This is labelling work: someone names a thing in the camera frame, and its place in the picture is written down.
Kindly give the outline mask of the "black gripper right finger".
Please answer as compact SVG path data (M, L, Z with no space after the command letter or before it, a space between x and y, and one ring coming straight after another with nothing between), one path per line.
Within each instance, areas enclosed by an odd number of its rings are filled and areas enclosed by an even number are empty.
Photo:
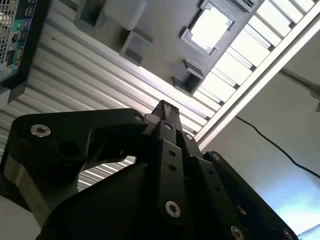
M172 107L197 240L296 240L293 230L217 152L201 153Z

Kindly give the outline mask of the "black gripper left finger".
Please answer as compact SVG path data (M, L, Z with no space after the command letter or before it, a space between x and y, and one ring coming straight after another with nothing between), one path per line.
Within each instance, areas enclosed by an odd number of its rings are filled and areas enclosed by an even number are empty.
M172 107L55 112L16 118L3 175L39 224L65 200L134 164L181 163Z

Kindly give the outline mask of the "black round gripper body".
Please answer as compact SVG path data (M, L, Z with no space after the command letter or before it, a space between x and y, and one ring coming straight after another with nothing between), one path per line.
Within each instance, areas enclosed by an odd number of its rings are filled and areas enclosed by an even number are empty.
M62 202L41 240L231 240L234 218L175 163L137 163Z

